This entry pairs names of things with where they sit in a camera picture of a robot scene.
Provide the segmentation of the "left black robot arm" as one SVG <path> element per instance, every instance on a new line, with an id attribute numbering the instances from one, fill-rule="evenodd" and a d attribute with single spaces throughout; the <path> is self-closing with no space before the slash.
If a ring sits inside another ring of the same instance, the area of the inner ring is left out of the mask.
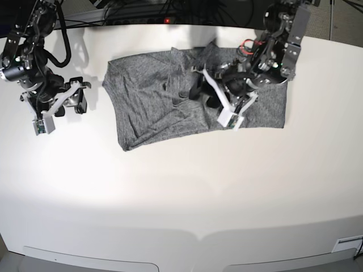
<path id="1" fill-rule="evenodd" d="M 234 114 L 241 113 L 256 98 L 256 91 L 269 84 L 281 84 L 295 76 L 301 42 L 311 12 L 309 5 L 317 1 L 276 1 L 264 15 L 265 30 L 254 39 L 246 39 L 237 48 L 242 59 L 221 65 L 212 73 L 217 87 L 207 82 L 197 67 L 199 76 L 189 92 L 189 99 L 208 95 L 210 108 L 229 107 Z"/>

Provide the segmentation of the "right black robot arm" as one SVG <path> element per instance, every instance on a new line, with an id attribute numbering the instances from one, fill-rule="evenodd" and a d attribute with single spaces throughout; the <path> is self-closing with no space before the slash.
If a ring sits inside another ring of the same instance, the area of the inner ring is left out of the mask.
<path id="1" fill-rule="evenodd" d="M 72 83 L 79 83 L 79 88 L 55 110 L 56 117 L 65 114 L 66 107 L 74 108 L 77 114 L 87 111 L 87 100 L 83 90 L 91 84 L 82 77 L 68 82 L 55 74 L 47 63 L 57 68 L 67 66 L 71 60 L 71 47 L 67 35 L 61 1 L 5 1 L 6 7 L 17 8 L 14 21 L 9 26 L 6 43 L 1 53 L 1 78 L 8 82 L 17 82 L 25 90 L 22 101 L 28 101 L 35 111 L 36 119 L 42 118 L 58 102 L 56 96 L 64 94 Z M 44 48 L 45 38 L 60 23 L 65 46 L 65 59 L 59 61 Z"/>

